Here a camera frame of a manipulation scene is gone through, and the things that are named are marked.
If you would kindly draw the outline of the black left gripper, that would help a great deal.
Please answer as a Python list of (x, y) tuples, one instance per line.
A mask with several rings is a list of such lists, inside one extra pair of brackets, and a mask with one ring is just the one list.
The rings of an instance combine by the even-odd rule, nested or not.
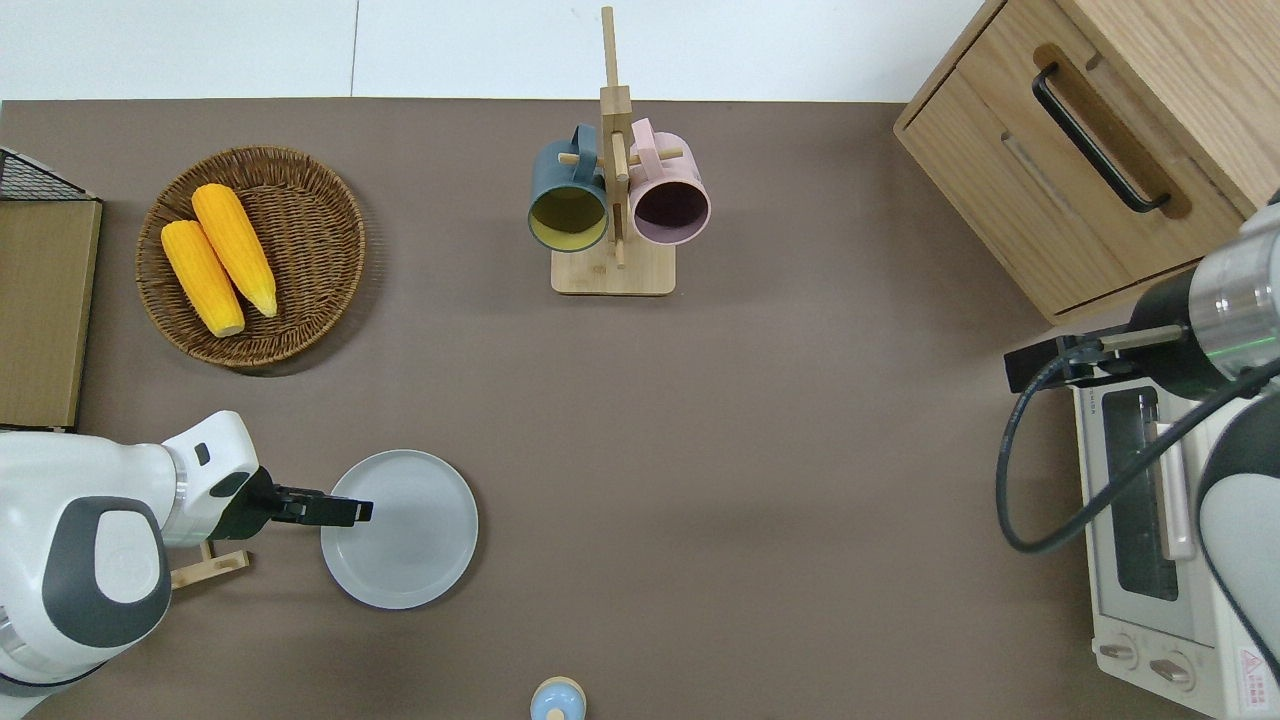
[[(212, 530), (214, 541), (246, 541), (260, 533), (284, 505), (266, 468), (260, 468), (232, 497)], [(285, 521), (306, 527), (351, 528), (371, 521), (374, 502), (285, 488)]]

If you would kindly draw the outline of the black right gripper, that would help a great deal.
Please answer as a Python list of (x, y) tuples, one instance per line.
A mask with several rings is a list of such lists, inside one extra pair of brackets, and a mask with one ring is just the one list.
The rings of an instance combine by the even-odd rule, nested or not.
[(1088, 388), (1133, 379), (1132, 364), (1167, 392), (1190, 401), (1203, 401), (1228, 383), (1228, 378), (1207, 359), (1190, 324), (1189, 297), (1194, 272), (1185, 270), (1152, 284), (1134, 306), (1129, 331), (1148, 331), (1179, 325), (1178, 340), (1128, 351), (1106, 351), (1101, 341), (1088, 334), (1059, 334), (1004, 355), (1004, 370), (1011, 393), (1019, 395), (1034, 384), (1042, 368), (1076, 347), (1093, 347), (1071, 360), (1062, 370), (1039, 383), (1041, 389)]

